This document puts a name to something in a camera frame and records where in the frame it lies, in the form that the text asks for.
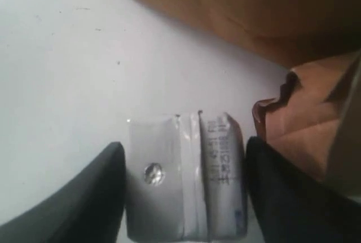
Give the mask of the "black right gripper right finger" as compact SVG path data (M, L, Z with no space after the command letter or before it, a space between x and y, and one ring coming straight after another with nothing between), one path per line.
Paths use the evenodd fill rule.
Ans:
M360 204L318 183L259 137L247 142L245 169L265 242L360 242Z

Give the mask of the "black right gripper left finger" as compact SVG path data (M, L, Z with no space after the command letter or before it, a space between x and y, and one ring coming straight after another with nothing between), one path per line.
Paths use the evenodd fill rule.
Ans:
M1 225L1 242L116 242L125 197L125 151L111 142L56 193Z

